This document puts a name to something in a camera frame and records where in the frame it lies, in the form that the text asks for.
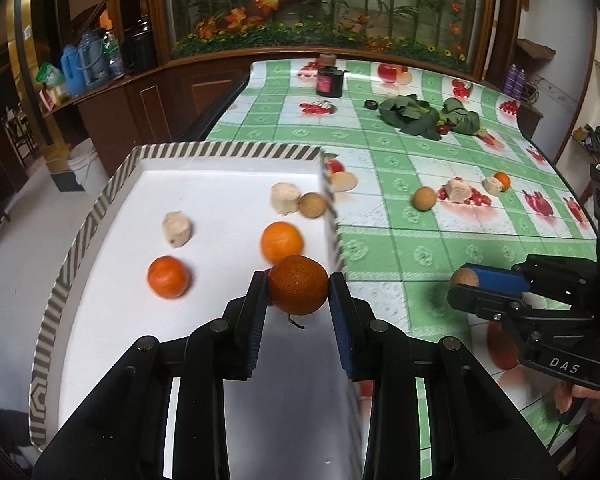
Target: brown bottle cap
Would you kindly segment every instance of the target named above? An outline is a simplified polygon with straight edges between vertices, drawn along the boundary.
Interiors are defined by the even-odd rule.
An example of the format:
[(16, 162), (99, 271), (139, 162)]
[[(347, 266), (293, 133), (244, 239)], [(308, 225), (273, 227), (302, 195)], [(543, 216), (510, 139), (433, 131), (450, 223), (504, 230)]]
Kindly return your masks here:
[(322, 66), (336, 66), (337, 56), (335, 54), (320, 54), (318, 63)]

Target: table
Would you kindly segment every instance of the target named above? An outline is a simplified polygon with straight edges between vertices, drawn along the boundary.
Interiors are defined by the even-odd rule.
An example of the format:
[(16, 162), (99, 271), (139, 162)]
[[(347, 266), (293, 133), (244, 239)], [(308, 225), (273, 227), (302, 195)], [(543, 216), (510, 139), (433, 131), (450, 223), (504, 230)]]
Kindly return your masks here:
[[(351, 192), (336, 196), (338, 234), (352, 295), (367, 300), (377, 317), (411, 336), (432, 341), (444, 335), (460, 338), (547, 444), (557, 427), (550, 393), (554, 381), (520, 365), (498, 368), (486, 345), (488, 324), (452, 310), (446, 293), (449, 277), (466, 262), (508, 269), (528, 254), (595, 260), (596, 234), (577, 200), (520, 133), (515, 116), (500, 110), (511, 100), (508, 96), (473, 85), (462, 102), (480, 115), (490, 137), (481, 140), (449, 133), (435, 142), (399, 133), (377, 111), (366, 109), (364, 101), (417, 94), (441, 108), (458, 81), (410, 68), (411, 77), (400, 78), (411, 79), (410, 84), (400, 85), (392, 82), (392, 66), (339, 60), (338, 67), (349, 73), (343, 97), (330, 99), (337, 110), (311, 116), (303, 114), (299, 105), (320, 100), (315, 79), (299, 73), (312, 60), (254, 63), (247, 88), (208, 138), (314, 144), (336, 155), (359, 179)], [(480, 183), (495, 171), (510, 176), (512, 189), (494, 198), (492, 207), (438, 202), (432, 211), (419, 212), (411, 205), (418, 187), (439, 189), (455, 176), (484, 192)], [(537, 296), (528, 299), (539, 308), (568, 308)], [(423, 381), (418, 382), (418, 400), (425, 415)], [(362, 397), (363, 416), (369, 406), (368, 398)], [(573, 431), (565, 428), (558, 442)], [(428, 476), (426, 416), (421, 416), (420, 432), (422, 475)]]

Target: glass panel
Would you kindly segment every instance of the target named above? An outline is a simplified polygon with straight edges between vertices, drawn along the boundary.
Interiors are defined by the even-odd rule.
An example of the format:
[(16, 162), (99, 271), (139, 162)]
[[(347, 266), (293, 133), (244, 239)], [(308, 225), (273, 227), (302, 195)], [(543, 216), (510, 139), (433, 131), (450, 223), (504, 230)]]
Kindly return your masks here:
[(167, 0), (173, 57), (233, 48), (360, 48), (471, 71), (483, 0)]

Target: blue kettle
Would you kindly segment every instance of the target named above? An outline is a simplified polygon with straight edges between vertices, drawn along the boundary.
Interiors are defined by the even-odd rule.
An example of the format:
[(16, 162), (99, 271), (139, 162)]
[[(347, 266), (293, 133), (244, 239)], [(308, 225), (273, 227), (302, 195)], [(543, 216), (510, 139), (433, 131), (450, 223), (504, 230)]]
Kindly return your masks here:
[(109, 80), (109, 60), (102, 45), (103, 28), (88, 30), (78, 44), (77, 68), (84, 76), (87, 90), (95, 90)]
[(66, 81), (66, 88), (71, 97), (78, 97), (87, 91), (84, 76), (78, 70), (78, 49), (73, 45), (67, 45), (60, 58), (62, 73)]

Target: human hand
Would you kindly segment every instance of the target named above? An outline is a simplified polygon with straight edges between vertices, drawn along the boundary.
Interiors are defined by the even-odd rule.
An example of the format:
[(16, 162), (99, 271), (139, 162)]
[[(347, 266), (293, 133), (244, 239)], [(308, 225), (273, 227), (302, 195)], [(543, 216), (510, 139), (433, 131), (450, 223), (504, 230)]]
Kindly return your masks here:
[(554, 386), (554, 401), (555, 406), (560, 413), (566, 412), (573, 402), (573, 398), (586, 397), (593, 399), (596, 402), (590, 407), (589, 411), (593, 415), (594, 420), (600, 421), (600, 391), (591, 390), (584, 386), (577, 386), (566, 381), (558, 381)]

